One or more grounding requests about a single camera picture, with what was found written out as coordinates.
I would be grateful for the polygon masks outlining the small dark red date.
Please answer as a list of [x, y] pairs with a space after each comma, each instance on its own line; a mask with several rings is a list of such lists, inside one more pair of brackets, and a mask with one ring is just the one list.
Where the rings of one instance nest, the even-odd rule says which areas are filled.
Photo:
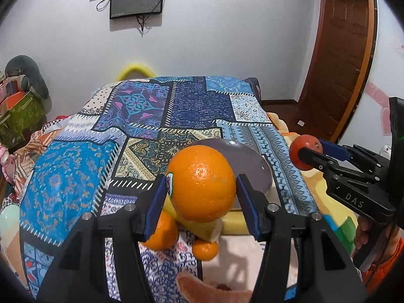
[[219, 284], [216, 286], [217, 289], [223, 290], [223, 291], [231, 291], [232, 289], [230, 287], [228, 287], [225, 284]]

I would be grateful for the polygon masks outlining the dark backpack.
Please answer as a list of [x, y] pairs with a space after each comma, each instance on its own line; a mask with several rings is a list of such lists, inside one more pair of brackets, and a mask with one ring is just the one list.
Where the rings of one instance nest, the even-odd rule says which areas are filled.
[[260, 83], [256, 77], [249, 77], [244, 79], [244, 82], [248, 83], [251, 86], [253, 91], [253, 95], [256, 97], [259, 103], [262, 102], [262, 92], [260, 88]]

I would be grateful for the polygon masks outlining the peeled pomelo wedge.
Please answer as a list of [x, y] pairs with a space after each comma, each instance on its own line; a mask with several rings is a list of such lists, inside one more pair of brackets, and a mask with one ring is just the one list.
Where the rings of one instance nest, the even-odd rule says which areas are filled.
[[252, 291], [225, 291], [207, 285], [187, 271], [177, 274], [176, 284], [180, 294], [187, 302], [250, 302]]

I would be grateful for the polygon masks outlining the green storage box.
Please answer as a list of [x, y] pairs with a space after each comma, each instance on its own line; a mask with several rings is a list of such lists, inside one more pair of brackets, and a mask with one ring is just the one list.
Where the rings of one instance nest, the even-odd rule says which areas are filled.
[[1, 143], [8, 149], [21, 145], [38, 129], [45, 112], [39, 98], [28, 92], [1, 117]]

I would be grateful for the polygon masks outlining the yellow foam tube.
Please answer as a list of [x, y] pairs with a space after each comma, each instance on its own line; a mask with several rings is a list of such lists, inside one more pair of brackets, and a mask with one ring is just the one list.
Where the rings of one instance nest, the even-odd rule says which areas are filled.
[[133, 75], [139, 75], [141, 78], [153, 78], [156, 74], [143, 64], [131, 63], [123, 67], [116, 77], [116, 81], [133, 79]]

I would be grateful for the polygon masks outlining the white sliding wardrobe door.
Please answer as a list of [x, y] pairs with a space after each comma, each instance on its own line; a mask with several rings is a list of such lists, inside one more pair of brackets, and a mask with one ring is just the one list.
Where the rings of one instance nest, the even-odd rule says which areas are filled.
[[377, 0], [377, 38], [368, 81], [341, 145], [380, 153], [392, 144], [389, 98], [403, 98], [403, 26], [385, 0]]

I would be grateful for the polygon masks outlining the short sugarcane piece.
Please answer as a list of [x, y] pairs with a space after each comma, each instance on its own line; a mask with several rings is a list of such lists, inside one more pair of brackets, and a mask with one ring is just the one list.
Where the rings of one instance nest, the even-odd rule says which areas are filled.
[[222, 218], [222, 235], [249, 235], [249, 231], [241, 211], [230, 211]]

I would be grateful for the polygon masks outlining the large orange with sticker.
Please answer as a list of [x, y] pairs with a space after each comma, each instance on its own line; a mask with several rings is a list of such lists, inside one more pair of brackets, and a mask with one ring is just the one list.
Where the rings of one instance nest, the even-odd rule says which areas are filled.
[[224, 217], [236, 199], [236, 178], [227, 159], [203, 145], [187, 146], [166, 170], [170, 202], [190, 222], [207, 223]]

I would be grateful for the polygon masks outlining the blue patchwork bedsheet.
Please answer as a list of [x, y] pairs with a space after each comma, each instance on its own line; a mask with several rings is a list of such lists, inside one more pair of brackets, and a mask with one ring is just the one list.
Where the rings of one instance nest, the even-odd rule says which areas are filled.
[[287, 212], [317, 211], [287, 144], [253, 95], [233, 77], [156, 77], [107, 84], [35, 162], [21, 193], [21, 255], [37, 296], [59, 247], [85, 212], [134, 203], [182, 148], [225, 138], [264, 156]]

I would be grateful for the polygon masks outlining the long sugarcane piece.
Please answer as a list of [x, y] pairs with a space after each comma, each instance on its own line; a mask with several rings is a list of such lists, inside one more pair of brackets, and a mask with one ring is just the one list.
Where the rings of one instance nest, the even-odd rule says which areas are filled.
[[205, 241], [217, 241], [222, 231], [222, 220], [218, 219], [213, 222], [191, 222], [185, 220], [172, 206], [170, 198], [166, 195], [163, 210], [170, 214], [185, 229], [203, 239]]

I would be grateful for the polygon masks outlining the purple round plate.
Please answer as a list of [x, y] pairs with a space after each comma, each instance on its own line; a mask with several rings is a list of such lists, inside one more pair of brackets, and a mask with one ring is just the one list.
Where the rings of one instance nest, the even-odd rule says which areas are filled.
[[235, 177], [245, 174], [254, 190], [266, 196], [273, 184], [272, 171], [263, 155], [245, 144], [224, 138], [210, 138], [189, 146], [208, 146], [220, 152], [232, 167]]

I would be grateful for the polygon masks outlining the brown wooden door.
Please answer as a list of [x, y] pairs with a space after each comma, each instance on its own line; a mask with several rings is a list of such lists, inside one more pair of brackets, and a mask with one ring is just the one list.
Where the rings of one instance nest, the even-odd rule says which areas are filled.
[[316, 41], [298, 107], [306, 133], [337, 142], [368, 79], [377, 33], [375, 0], [320, 0]]

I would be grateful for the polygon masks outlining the round orange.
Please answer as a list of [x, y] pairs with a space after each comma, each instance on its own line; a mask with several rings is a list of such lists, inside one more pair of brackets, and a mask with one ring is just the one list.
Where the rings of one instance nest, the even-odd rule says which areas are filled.
[[166, 211], [162, 211], [155, 232], [142, 245], [150, 250], [165, 251], [177, 243], [179, 229], [175, 219]]

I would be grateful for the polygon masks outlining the colourful fleece blanket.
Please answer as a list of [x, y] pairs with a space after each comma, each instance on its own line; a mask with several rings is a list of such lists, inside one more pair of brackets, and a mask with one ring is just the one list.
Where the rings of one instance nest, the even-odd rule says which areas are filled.
[[327, 196], [327, 184], [321, 172], [315, 169], [301, 171], [301, 176], [312, 198], [315, 200], [317, 208], [325, 216], [329, 226], [339, 238], [348, 255], [351, 256], [354, 251], [354, 234], [358, 225], [357, 216], [354, 212]]

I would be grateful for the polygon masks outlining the grey plush toy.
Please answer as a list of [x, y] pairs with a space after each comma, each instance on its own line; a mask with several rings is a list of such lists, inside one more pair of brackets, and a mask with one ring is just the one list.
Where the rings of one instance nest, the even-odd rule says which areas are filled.
[[35, 61], [25, 55], [12, 58], [5, 68], [6, 77], [23, 76], [20, 82], [20, 90], [30, 91], [33, 95], [41, 99], [49, 97], [49, 90], [40, 73]]

